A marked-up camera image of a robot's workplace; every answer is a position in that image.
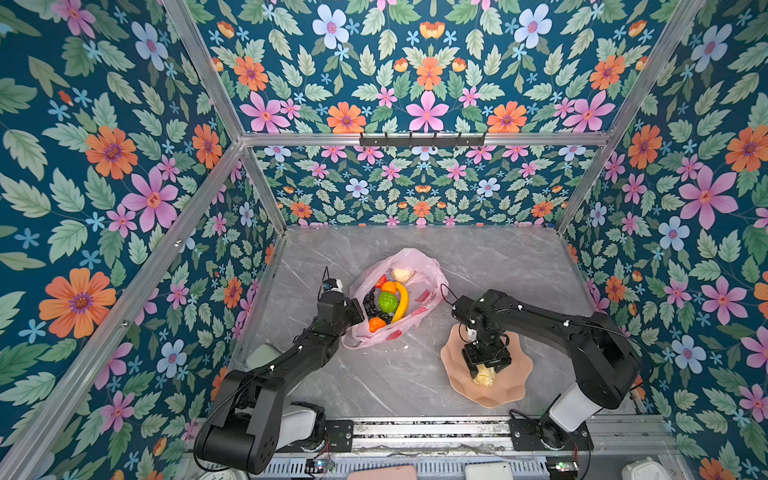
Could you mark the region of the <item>green fake custard apple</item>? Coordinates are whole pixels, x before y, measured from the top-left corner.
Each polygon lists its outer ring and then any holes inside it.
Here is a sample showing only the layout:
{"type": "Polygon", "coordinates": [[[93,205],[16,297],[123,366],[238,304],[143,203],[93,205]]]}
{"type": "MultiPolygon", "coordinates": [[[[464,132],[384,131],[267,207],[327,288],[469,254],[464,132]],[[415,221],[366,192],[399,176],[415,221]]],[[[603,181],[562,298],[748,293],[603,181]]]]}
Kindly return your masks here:
{"type": "Polygon", "coordinates": [[[381,292],[378,298],[378,307],[383,313],[394,314],[399,307],[397,295],[381,292]]]}

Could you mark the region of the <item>orange fake fruit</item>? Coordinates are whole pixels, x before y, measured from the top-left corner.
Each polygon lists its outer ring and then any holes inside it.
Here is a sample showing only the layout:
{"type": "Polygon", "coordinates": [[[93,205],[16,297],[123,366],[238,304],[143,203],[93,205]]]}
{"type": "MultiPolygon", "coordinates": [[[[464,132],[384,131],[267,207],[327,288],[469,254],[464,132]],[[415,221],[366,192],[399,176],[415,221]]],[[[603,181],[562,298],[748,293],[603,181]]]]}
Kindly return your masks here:
{"type": "Polygon", "coordinates": [[[368,321],[368,328],[370,333],[375,333],[378,330],[385,328],[387,322],[380,317],[373,317],[368,321]]]}
{"type": "Polygon", "coordinates": [[[398,292],[398,289],[395,282],[387,281],[381,285],[381,291],[383,293],[396,294],[398,292]]]}

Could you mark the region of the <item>pale round fake fruit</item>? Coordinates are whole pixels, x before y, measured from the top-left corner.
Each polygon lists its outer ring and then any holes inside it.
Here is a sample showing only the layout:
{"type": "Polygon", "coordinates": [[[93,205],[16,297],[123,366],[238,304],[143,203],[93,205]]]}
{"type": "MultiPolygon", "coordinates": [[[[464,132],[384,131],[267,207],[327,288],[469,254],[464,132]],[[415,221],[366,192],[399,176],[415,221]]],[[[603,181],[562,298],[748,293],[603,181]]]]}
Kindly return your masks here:
{"type": "Polygon", "coordinates": [[[413,270],[404,268],[395,268],[391,271],[392,277],[396,282],[406,284],[415,274],[413,270]]]}

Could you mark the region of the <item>red fake fruit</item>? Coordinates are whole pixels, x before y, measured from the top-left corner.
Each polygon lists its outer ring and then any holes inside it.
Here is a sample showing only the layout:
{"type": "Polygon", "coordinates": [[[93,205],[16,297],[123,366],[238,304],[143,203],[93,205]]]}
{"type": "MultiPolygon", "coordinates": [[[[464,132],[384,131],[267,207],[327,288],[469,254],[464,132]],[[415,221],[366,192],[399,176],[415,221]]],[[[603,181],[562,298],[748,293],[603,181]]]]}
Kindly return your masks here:
{"type": "Polygon", "coordinates": [[[374,287],[376,289],[380,289],[386,282],[388,281],[387,277],[385,275],[382,275],[377,282],[375,283],[374,287]]]}

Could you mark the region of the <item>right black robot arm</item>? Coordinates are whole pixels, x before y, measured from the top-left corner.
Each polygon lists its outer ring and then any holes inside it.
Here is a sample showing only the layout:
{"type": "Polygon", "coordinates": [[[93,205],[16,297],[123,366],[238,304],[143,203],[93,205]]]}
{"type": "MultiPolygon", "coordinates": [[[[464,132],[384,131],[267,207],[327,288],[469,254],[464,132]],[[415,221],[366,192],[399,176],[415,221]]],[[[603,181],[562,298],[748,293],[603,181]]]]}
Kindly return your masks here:
{"type": "Polygon", "coordinates": [[[451,313],[461,325],[461,358],[471,382],[492,388],[512,371],[514,334],[559,350],[571,360],[574,383],[532,422],[531,435],[550,450],[569,445],[586,420],[603,410],[617,409],[641,373],[641,360],[631,342],[608,314],[558,313],[526,304],[498,291],[478,299],[461,296],[451,313]]]}

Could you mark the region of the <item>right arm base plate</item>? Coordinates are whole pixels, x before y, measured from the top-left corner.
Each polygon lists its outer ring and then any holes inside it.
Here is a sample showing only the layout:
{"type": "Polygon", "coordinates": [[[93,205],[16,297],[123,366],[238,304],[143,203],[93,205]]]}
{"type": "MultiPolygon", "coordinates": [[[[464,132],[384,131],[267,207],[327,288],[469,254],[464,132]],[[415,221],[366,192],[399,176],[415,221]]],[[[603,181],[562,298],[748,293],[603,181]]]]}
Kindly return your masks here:
{"type": "Polygon", "coordinates": [[[532,419],[525,415],[510,412],[508,421],[510,438],[515,451],[592,451],[592,441],[588,426],[582,422],[574,431],[568,432],[559,427],[548,416],[532,419]]]}

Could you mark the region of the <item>beige fake potato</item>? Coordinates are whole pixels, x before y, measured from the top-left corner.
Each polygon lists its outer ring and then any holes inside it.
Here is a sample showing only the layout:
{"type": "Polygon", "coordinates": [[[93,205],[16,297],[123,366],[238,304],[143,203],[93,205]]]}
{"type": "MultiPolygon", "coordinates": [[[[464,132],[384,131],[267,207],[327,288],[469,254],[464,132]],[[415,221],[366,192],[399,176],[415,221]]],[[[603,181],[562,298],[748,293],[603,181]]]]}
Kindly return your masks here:
{"type": "Polygon", "coordinates": [[[473,378],[473,382],[483,387],[492,387],[495,383],[496,372],[494,368],[488,368],[484,364],[477,366],[477,373],[473,378]]]}

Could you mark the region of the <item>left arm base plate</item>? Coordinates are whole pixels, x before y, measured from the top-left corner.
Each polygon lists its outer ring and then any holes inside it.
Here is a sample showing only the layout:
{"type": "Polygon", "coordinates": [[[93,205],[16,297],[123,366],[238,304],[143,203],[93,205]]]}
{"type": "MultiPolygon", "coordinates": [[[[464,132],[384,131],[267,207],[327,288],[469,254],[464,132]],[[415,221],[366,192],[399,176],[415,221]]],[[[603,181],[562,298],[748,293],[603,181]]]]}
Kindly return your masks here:
{"type": "Polygon", "coordinates": [[[355,423],[352,420],[326,420],[316,426],[304,440],[297,440],[277,450],[277,453],[348,453],[352,451],[355,423]]]}

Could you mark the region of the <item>pink plastic bag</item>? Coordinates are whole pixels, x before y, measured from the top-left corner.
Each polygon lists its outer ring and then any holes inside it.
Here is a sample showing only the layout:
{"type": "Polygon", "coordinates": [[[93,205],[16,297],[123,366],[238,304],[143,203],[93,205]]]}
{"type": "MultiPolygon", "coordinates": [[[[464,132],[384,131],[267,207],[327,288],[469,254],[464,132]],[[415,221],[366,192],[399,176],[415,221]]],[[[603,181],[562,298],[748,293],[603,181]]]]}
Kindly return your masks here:
{"type": "Polygon", "coordinates": [[[350,327],[343,345],[362,349],[399,338],[443,301],[441,288],[447,284],[439,262],[415,248],[379,261],[350,287],[363,321],[350,327]]]}

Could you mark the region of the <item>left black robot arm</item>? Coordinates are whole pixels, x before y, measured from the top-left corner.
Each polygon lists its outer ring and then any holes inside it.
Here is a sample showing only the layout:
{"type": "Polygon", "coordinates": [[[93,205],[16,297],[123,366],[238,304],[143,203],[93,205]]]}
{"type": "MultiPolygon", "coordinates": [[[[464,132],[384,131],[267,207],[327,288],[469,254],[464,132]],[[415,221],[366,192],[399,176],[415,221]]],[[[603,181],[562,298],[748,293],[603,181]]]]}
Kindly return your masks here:
{"type": "Polygon", "coordinates": [[[326,291],[318,311],[293,346],[274,361],[225,376],[213,410],[200,428],[193,458],[250,474],[260,474],[278,445],[288,393],[305,377],[324,367],[337,352],[346,331],[363,321],[356,299],[326,291]]]}

